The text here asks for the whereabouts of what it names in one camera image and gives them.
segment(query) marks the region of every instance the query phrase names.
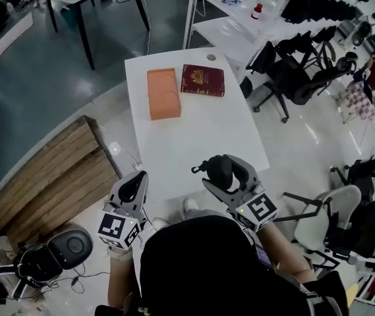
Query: grey floor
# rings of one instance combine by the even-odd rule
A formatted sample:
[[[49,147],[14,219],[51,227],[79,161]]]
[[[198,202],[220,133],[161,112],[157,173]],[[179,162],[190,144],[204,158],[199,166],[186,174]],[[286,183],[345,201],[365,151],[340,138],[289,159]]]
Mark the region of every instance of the grey floor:
[[[150,54],[182,49],[188,0],[146,2]],[[123,82],[125,59],[146,54],[148,33],[134,0],[82,5],[95,71],[86,60],[72,12],[64,17],[59,8],[58,34],[43,5],[33,10],[33,27],[0,58],[0,181],[60,122]],[[223,16],[210,5],[206,12],[206,18]],[[194,37],[192,47],[206,44],[199,37]]]

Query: orange box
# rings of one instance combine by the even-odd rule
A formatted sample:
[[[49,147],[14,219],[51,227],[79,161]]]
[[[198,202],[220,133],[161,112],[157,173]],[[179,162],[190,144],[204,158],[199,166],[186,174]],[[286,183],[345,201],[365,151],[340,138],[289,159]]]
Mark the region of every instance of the orange box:
[[[170,119],[181,116],[179,91],[174,68],[148,71],[150,118]]]

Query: red book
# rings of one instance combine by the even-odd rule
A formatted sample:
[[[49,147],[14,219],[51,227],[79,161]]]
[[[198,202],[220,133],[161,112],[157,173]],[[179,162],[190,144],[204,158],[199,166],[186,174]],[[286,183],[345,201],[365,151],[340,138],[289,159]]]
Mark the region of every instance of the red book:
[[[224,71],[208,66],[184,65],[181,92],[222,97],[225,93]]]

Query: white chair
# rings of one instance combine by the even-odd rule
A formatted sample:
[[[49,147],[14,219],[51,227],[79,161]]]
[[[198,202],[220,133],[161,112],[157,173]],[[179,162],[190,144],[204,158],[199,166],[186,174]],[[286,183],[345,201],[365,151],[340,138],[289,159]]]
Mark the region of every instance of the white chair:
[[[336,227],[348,229],[351,215],[361,202],[361,193],[357,186],[348,185],[320,194],[315,200],[326,203],[326,210],[323,208],[314,217],[300,219],[294,230],[295,239],[293,241],[298,242],[308,253],[316,253],[326,261],[333,263],[333,266],[314,265],[315,268],[334,269],[339,265],[339,262],[324,254],[326,248],[324,241],[330,227],[330,216],[338,213]],[[307,205],[302,215],[313,211],[314,208]]]

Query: red bottle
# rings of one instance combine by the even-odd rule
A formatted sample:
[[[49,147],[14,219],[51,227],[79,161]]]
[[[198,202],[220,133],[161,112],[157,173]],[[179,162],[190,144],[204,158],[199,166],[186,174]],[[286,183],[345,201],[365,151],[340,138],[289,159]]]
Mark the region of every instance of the red bottle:
[[[263,4],[258,3],[252,12],[252,18],[258,20],[262,13]]]

